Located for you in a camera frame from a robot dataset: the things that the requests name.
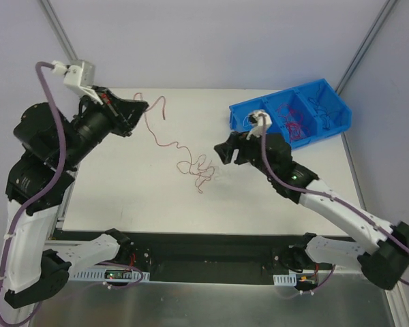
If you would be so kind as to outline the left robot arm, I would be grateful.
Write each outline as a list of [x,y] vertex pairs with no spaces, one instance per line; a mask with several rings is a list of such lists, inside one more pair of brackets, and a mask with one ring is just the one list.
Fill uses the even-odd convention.
[[6,259],[0,261],[0,288],[6,303],[15,309],[53,297],[71,276],[100,262],[122,265],[131,260],[131,241],[116,229],[71,249],[44,246],[79,163],[109,134],[131,136],[149,107],[142,100],[121,99],[104,87],[96,87],[95,92],[99,102],[81,97],[78,113],[61,122],[65,163],[60,174],[59,137],[49,104],[26,109],[14,128],[25,151],[10,170],[5,189],[10,246]]

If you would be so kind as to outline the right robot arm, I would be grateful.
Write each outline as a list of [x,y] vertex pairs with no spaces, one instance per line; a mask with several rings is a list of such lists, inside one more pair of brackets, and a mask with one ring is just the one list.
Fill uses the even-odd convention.
[[279,195],[318,213],[352,238],[348,242],[305,234],[305,244],[288,250],[299,269],[315,263],[347,266],[383,290],[401,281],[409,267],[409,225],[393,225],[341,199],[317,174],[293,160],[281,134],[234,131],[214,149],[223,164],[251,164]]

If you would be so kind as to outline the blue divided plastic bin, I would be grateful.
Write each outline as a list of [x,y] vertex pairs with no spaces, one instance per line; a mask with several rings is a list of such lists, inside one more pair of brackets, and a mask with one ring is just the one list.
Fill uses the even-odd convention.
[[283,135],[293,150],[336,136],[352,125],[352,111],[325,80],[249,99],[229,106],[230,129],[249,131],[248,116],[264,110],[272,119],[269,133]]

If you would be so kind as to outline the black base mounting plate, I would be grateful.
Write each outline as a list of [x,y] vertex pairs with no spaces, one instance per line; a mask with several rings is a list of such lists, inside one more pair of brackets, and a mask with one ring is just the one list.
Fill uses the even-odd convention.
[[128,232],[130,249],[118,263],[151,281],[271,285],[294,264],[288,248],[303,236]]

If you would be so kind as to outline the left aluminium frame post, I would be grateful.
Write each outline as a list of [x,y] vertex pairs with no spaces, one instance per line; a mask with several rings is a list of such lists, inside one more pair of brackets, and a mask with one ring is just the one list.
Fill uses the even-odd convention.
[[56,13],[50,0],[37,0],[50,28],[52,29],[62,51],[69,61],[78,60],[78,55],[63,27],[58,14]]

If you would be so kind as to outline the aluminium frame post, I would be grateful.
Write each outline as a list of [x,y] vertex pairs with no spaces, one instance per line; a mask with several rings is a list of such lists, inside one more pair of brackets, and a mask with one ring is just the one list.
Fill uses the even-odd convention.
[[78,60],[78,55],[63,27],[58,14],[56,13],[50,0],[37,0],[50,28],[52,29],[62,51],[69,61]]
[[338,95],[341,95],[352,77],[354,76],[355,72],[358,70],[361,62],[363,61],[365,55],[368,53],[370,48],[372,47],[374,41],[378,37],[379,33],[383,29],[384,25],[386,24],[387,20],[400,3],[400,0],[387,0],[382,5],[379,13],[377,14],[374,22],[372,23],[371,27],[368,29],[367,34],[363,38],[360,46],[358,47],[357,51],[355,52],[349,66],[346,68],[344,75],[340,79],[335,91]]

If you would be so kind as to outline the right aluminium frame post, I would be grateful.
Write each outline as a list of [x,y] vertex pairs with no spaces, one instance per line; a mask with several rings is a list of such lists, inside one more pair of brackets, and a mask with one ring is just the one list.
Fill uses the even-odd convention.
[[384,25],[386,24],[387,20],[400,3],[400,0],[387,0],[382,5],[379,13],[377,14],[374,22],[372,23],[371,27],[368,29],[367,34],[363,38],[360,46],[358,47],[357,51],[355,52],[349,66],[346,68],[344,75],[340,79],[335,91],[338,95],[341,95],[352,77],[354,76],[355,72],[358,70],[361,62],[363,61],[365,55],[368,53],[370,48],[372,47],[374,41],[378,37],[379,33],[383,29]]

